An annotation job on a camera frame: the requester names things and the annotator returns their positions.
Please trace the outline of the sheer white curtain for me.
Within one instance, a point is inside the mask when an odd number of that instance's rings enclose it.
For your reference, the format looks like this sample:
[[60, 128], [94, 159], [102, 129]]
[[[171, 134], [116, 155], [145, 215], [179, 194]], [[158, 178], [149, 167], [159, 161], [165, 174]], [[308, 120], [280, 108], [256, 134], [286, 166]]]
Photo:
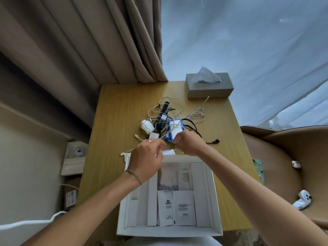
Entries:
[[328, 125], [328, 0], [162, 0], [169, 81], [229, 74], [239, 125]]

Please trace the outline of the person's left hand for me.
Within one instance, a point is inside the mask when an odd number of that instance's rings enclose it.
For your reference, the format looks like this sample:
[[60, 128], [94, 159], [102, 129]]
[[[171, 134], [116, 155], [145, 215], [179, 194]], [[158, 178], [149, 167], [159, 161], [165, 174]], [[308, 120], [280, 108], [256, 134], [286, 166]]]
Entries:
[[162, 166], [162, 161], [146, 161], [144, 159], [144, 140], [138, 144], [130, 155], [127, 172], [134, 175], [140, 184], [152, 178]]

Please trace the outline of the person's white garment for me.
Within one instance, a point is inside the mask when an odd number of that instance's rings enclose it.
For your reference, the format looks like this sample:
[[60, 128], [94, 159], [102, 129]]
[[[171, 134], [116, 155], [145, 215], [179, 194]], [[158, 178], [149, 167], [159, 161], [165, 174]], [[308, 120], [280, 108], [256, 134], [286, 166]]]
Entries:
[[205, 237], [132, 237], [121, 246], [223, 246], [211, 236]]

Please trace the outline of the white wall charger plug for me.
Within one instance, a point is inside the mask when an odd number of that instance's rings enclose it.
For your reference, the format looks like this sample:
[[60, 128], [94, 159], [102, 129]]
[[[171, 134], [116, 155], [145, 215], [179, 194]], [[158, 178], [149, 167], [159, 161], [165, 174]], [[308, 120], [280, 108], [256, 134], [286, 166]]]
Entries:
[[141, 129], [145, 134], [150, 135], [150, 133], [155, 131], [151, 118], [148, 118], [147, 120], [141, 119], [140, 122]]

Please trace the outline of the green printed card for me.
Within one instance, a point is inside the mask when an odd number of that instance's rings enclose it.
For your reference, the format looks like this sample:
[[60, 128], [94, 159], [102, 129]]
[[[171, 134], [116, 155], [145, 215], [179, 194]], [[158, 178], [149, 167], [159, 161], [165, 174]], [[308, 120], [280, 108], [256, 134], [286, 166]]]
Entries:
[[266, 186], [262, 161], [253, 158], [252, 162], [256, 168], [256, 172], [259, 175], [260, 182], [262, 183], [262, 185]]

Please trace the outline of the person's right forearm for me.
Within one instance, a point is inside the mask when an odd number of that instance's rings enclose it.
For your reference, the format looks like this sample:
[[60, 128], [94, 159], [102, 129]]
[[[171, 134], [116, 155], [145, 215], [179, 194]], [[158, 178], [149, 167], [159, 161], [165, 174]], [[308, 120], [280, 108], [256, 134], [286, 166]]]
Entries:
[[290, 203], [206, 143], [196, 149], [268, 246], [328, 246], [328, 235]]

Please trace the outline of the clear bag with striped item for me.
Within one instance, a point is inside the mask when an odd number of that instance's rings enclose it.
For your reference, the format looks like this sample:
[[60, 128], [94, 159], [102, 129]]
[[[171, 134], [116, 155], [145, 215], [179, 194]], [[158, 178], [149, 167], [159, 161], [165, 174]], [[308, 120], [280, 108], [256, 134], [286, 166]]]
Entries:
[[191, 163], [163, 163], [159, 170], [158, 190], [193, 191]]

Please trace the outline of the brown leather chair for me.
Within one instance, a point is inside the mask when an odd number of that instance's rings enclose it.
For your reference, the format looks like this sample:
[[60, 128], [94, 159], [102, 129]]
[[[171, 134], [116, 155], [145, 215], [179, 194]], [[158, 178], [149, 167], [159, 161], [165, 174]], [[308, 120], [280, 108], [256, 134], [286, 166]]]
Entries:
[[[301, 190], [312, 196], [302, 212], [328, 231], [328, 125], [281, 131], [240, 127], [250, 155], [262, 161], [266, 187], [293, 203]], [[301, 169], [292, 167], [298, 161]]]

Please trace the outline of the white paper packet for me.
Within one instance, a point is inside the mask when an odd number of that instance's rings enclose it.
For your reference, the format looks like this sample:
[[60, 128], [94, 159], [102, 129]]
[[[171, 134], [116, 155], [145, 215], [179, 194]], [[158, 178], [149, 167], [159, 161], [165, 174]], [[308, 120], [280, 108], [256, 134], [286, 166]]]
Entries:
[[158, 190], [158, 221], [160, 227], [174, 225], [172, 191]]
[[175, 226], [196, 226], [194, 192], [173, 191], [174, 201], [174, 225]]

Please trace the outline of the black power adapter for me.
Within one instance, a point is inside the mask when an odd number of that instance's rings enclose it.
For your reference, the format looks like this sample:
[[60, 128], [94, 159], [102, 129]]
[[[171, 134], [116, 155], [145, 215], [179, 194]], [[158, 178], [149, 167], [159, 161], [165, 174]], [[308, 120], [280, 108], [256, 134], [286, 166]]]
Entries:
[[170, 102], [166, 101], [162, 106], [159, 104], [159, 115], [157, 117], [157, 121], [155, 122], [155, 129], [157, 131], [162, 131], [167, 123], [168, 119], [168, 108], [169, 108]]

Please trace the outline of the brown curtain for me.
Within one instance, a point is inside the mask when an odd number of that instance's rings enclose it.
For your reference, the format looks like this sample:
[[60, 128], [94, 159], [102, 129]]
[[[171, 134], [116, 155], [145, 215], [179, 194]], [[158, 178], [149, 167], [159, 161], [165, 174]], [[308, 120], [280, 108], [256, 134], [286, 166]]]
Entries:
[[100, 89], [167, 82], [162, 0], [0, 0], [0, 105], [88, 142]]

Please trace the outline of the white game controller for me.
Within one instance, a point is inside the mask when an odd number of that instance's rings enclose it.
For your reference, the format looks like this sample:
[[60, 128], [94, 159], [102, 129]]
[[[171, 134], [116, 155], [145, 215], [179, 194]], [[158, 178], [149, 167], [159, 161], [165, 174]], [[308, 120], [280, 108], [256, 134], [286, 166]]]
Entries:
[[306, 190], [301, 190], [298, 194], [298, 197], [299, 199], [292, 204], [298, 210], [304, 210], [312, 202], [312, 196]]

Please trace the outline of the person's right hand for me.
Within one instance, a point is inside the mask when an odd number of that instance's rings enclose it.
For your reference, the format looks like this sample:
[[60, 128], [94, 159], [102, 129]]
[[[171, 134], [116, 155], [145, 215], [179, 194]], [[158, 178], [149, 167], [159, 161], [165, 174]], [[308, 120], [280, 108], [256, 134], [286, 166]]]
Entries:
[[206, 152], [208, 149], [208, 145], [205, 143], [205, 141], [196, 133], [191, 131], [189, 139], [187, 139], [188, 142], [188, 150], [182, 151], [186, 155], [190, 156], [200, 156], [202, 153]]

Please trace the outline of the open white cardboard box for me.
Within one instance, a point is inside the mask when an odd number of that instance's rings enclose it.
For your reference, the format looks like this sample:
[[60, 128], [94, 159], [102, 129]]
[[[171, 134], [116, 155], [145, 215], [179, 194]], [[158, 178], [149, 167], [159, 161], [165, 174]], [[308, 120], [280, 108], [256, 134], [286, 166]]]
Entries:
[[[149, 180], [128, 194], [120, 203], [117, 235], [141, 237], [204, 237], [222, 236], [222, 225], [212, 170], [198, 157], [164, 155], [163, 163], [191, 163], [195, 201], [196, 226], [147, 226]], [[136, 227], [127, 227], [129, 203], [139, 200]]]

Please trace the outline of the white tissue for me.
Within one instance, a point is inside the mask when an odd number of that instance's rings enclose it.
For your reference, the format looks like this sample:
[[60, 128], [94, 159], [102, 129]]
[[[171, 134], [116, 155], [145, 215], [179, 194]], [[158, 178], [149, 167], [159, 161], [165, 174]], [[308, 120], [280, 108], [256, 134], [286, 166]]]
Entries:
[[213, 73], [211, 70], [208, 68], [202, 66], [202, 68], [199, 70], [197, 73], [196, 77], [196, 83], [200, 84], [216, 84], [216, 83], [221, 83], [222, 79]]

